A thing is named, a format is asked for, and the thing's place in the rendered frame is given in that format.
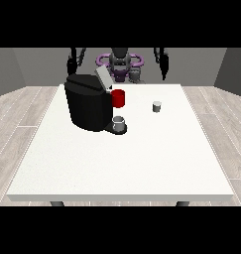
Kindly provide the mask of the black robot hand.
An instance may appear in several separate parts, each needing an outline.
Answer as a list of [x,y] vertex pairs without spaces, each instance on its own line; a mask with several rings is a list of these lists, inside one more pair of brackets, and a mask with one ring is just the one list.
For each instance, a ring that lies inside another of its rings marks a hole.
[[166,79],[167,73],[169,71],[169,58],[164,57],[160,62],[160,69],[162,72],[163,79]]
[[68,59],[66,66],[68,75],[76,73],[77,62],[74,59]]

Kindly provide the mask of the pale grey machine lid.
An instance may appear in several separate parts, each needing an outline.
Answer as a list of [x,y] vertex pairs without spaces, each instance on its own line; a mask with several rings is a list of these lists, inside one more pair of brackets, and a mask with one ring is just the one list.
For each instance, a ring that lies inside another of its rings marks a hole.
[[97,75],[97,77],[99,78],[102,86],[104,87],[105,90],[108,90],[112,84],[113,84],[113,80],[106,68],[105,65],[102,65],[100,67],[98,67],[95,70],[95,74]]

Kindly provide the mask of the black coffee machine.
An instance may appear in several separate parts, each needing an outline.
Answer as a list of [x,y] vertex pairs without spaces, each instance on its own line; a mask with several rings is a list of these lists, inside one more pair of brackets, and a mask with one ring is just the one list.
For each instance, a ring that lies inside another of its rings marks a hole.
[[99,78],[91,74],[71,74],[66,78],[64,91],[71,121],[77,127],[93,132],[108,131],[115,135],[127,132],[113,129],[111,91],[106,91]]

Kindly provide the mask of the red pod holder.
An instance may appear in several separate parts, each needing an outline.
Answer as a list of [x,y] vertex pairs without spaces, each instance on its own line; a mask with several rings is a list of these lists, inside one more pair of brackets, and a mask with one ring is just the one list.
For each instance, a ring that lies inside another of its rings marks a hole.
[[125,91],[122,89],[114,89],[111,91],[112,106],[121,108],[125,105]]

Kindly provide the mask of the small grey cup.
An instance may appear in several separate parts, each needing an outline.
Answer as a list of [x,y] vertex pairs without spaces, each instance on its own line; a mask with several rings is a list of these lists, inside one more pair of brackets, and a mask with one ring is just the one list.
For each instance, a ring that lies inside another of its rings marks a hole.
[[125,128],[125,119],[122,116],[115,116],[112,119],[112,122],[113,122],[113,129],[116,132],[120,132],[120,131],[124,130],[124,128]]

